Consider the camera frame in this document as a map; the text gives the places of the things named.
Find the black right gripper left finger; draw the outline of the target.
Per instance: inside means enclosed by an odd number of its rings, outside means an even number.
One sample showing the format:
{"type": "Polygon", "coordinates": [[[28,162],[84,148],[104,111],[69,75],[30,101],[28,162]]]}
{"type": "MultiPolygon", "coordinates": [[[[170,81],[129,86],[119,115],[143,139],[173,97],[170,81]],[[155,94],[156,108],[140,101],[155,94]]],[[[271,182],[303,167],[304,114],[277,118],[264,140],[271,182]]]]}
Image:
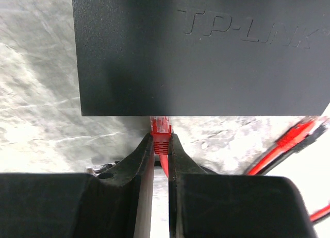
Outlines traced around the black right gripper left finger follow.
{"type": "Polygon", "coordinates": [[[149,237],[153,139],[98,176],[1,174],[1,237],[149,237]]]}

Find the black network switch box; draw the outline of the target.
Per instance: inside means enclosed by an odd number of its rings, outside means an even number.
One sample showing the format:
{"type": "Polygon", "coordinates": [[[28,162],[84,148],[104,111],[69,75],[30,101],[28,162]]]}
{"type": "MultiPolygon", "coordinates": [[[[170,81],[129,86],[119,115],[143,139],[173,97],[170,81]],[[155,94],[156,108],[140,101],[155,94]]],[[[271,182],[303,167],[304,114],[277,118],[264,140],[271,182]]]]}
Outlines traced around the black network switch box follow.
{"type": "Polygon", "coordinates": [[[321,115],[329,0],[72,0],[84,116],[321,115]]]}

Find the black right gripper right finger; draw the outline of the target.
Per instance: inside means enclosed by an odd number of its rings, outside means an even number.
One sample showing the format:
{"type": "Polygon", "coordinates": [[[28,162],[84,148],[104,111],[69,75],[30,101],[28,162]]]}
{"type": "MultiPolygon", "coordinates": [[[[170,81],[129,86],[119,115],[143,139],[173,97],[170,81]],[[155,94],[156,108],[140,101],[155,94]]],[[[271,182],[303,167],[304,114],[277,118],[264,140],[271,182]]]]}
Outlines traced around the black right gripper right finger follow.
{"type": "Polygon", "coordinates": [[[169,150],[170,237],[316,236],[288,178],[207,173],[175,134],[169,150]]]}

